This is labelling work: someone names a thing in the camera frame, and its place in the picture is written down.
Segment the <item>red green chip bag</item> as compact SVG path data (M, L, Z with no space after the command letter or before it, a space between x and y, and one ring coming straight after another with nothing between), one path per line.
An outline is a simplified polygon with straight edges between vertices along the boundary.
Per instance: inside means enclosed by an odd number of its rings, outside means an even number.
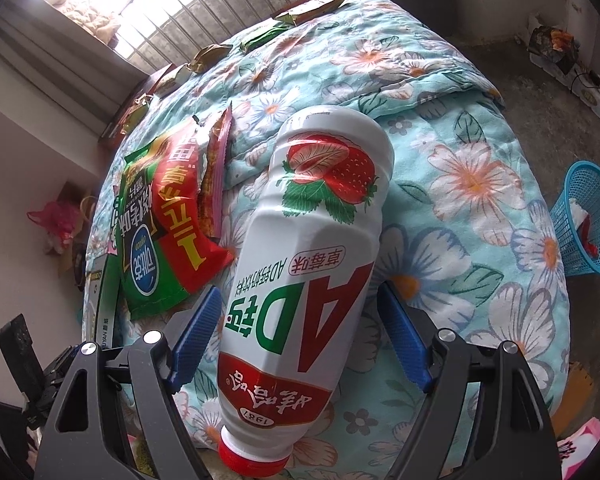
M125 157L116 243L133 321L176 307L233 259L202 229L203 169L204 140L192 124L166 130Z

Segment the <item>white strawberry milk bottle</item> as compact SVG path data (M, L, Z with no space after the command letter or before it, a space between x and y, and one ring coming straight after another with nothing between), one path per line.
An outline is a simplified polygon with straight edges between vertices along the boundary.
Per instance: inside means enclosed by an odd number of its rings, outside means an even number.
M222 462L246 477L286 466L346 364L379 250L393 170L372 118L333 105L279 129L248 222L222 328Z

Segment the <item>blue plastic trash basket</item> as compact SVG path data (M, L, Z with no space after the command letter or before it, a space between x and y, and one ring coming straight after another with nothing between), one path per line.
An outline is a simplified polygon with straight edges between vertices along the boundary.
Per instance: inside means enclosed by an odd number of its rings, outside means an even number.
M550 218L565 274L600 274L599 166L587 160L570 166Z

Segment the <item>pink pillow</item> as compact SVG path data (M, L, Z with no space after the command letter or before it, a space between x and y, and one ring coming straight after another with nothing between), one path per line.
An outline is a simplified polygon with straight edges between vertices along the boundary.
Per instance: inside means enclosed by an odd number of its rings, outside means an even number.
M600 420L590 418L574 434L558 442L562 478L569 480L600 442Z

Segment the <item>white blue medicine box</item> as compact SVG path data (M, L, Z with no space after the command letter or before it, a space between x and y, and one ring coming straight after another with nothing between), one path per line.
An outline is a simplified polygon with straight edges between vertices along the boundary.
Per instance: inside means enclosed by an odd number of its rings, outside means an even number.
M85 341L95 341L102 348L114 346L119 287L118 258L110 254L98 256L85 280L82 320Z

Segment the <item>floral turquoise quilt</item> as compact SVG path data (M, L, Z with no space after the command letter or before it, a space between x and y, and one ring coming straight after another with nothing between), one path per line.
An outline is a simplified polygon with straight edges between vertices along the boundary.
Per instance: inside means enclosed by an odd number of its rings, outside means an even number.
M564 266L498 89L389 0L346 0L245 53L242 44L260 27L264 22L224 40L230 54L152 102L123 141L99 193L86 272L108 248L125 156L167 128L194 115L215 120L232 107L220 245L237 257L268 183L279 127L307 106L343 105L373 117L396 155L370 292L391 280L408 304L467 342L515 341L553 414L568 375ZM381 479L421 405L422 393L404 377L371 299L326 413L294 445L283 474Z

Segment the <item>yellow snack wrapper far left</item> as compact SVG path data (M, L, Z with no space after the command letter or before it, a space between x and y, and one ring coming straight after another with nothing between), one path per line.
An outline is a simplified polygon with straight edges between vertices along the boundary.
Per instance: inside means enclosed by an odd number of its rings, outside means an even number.
M154 96L144 93L133 101L120 120L120 133L126 136L145 118Z

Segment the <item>beige wafer snack pack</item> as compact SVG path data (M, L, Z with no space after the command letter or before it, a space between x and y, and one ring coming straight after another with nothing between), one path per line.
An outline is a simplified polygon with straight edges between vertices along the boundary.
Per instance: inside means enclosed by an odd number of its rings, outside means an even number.
M158 96L160 99L170 96L171 93L181 88L181 86L189 80L192 73L193 71L189 64L175 67L160 78L156 83L154 90L152 90L152 94Z

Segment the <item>gold crumpled snack wrapper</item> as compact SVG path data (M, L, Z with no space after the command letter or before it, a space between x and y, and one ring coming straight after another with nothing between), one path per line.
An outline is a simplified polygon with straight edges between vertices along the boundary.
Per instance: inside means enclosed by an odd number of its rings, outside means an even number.
M207 73L223 58L226 58L232 49L233 47L230 44L210 44L210 46L201 49L187 66L195 74Z

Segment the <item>balcony railing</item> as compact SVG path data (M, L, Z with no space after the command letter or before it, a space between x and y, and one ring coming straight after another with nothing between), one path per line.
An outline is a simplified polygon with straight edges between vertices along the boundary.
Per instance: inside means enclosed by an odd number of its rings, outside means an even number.
M112 45L146 73L180 65L300 0L129 0Z

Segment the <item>green snack packet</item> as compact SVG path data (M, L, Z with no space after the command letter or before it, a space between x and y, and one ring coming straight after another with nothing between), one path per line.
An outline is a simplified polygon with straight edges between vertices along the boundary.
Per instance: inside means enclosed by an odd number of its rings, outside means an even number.
M270 41L277 38L289 29L292 29L291 24L275 22L271 27L259 30L254 35L245 39L240 44L240 50L245 54L250 53L254 50L257 50L257 48L268 44Z

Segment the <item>orange biscuit packet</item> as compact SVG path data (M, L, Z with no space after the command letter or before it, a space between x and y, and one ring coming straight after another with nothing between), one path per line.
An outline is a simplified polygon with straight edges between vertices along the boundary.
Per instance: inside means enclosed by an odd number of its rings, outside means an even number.
M299 26L308 21L332 13L342 6L346 0L308 0L293 8L280 12L275 19L291 26Z

